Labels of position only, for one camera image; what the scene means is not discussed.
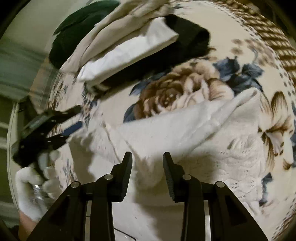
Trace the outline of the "white gloved left hand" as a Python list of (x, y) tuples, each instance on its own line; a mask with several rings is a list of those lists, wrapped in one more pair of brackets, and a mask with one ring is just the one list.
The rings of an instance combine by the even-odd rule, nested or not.
[(19, 210), (34, 222), (38, 222), (49, 207), (61, 195), (60, 181), (53, 166), (60, 158), (58, 150), (45, 152), (38, 157), (38, 167), (29, 165), (16, 173), (16, 191)]

